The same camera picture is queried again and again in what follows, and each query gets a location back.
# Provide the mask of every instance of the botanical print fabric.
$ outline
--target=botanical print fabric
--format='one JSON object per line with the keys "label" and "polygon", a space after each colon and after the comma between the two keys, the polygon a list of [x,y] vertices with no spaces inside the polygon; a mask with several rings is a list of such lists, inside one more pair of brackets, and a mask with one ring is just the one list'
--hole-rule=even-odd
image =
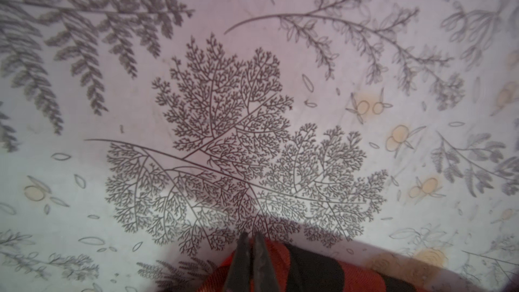
{"label": "botanical print fabric", "polygon": [[519,284],[519,0],[0,11],[0,291],[191,290],[243,231]]}

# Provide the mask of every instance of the black stripe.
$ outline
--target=black stripe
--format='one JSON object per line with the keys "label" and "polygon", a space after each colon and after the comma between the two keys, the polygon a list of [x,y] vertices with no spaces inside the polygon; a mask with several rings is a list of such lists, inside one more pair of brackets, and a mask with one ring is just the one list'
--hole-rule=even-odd
{"label": "black stripe", "polygon": [[290,252],[286,292],[342,292],[344,272],[335,259],[285,246]]}
{"label": "black stripe", "polygon": [[386,292],[416,292],[415,287],[408,282],[404,282],[398,278],[385,276],[380,273],[379,275],[382,276],[384,283],[386,283]]}

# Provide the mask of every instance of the metal prong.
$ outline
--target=metal prong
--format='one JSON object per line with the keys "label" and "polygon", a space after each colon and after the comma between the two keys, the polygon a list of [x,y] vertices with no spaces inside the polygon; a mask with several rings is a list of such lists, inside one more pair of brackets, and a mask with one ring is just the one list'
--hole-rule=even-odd
{"label": "metal prong", "polygon": [[243,232],[230,264],[222,292],[250,292],[251,247],[249,235]]}
{"label": "metal prong", "polygon": [[261,232],[254,236],[254,292],[279,292],[276,272],[270,260],[265,238]]}

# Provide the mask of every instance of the red and black object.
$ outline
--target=red and black object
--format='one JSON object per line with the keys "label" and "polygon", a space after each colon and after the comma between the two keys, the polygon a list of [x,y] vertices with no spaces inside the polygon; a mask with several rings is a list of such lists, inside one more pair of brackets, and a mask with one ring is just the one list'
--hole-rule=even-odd
{"label": "red and black object", "polygon": [[266,241],[256,234],[250,248],[243,233],[238,246],[198,292],[426,292],[373,270],[301,248]]}

